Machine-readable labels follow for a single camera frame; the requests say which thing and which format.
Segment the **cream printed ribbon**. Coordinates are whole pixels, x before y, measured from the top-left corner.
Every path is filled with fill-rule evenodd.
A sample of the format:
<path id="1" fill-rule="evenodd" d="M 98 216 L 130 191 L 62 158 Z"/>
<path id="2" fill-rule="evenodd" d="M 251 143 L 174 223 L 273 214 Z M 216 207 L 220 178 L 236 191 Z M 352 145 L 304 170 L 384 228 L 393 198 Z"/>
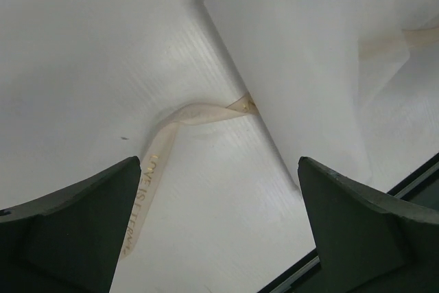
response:
<path id="1" fill-rule="evenodd" d="M 130 255 L 136 246 L 179 128 L 258 114 L 259 111 L 252 97 L 246 93 L 227 107 L 206 103 L 188 104 L 173 112 L 157 125 L 152 138 L 148 141 L 145 156 L 141 161 L 142 174 L 121 247 L 120 259 Z"/>

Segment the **white wrapping paper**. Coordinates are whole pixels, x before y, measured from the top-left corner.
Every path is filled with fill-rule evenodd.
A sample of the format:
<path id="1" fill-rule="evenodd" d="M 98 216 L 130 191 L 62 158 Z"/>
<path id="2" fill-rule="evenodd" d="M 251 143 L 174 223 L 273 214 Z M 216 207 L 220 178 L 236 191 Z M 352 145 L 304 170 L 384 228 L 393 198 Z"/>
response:
<path id="1" fill-rule="evenodd" d="M 438 0 L 204 0 L 294 180 L 388 190 L 438 153 Z"/>

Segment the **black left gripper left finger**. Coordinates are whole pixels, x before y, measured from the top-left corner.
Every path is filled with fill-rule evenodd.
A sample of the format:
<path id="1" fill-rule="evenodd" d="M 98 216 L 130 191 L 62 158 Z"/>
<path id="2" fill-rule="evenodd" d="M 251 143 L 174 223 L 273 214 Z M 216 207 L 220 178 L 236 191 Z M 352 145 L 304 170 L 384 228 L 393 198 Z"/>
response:
<path id="1" fill-rule="evenodd" d="M 140 176 L 132 156 L 1 210 L 1 291 L 109 292 Z"/>

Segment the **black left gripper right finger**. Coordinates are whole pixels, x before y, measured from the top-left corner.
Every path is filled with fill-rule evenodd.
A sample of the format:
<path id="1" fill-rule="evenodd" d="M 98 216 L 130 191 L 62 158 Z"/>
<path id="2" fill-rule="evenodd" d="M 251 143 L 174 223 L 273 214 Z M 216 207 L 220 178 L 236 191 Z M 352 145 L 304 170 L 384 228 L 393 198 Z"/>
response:
<path id="1" fill-rule="evenodd" d="M 328 292 L 437 292 L 438 212 L 309 157 L 298 177 Z"/>

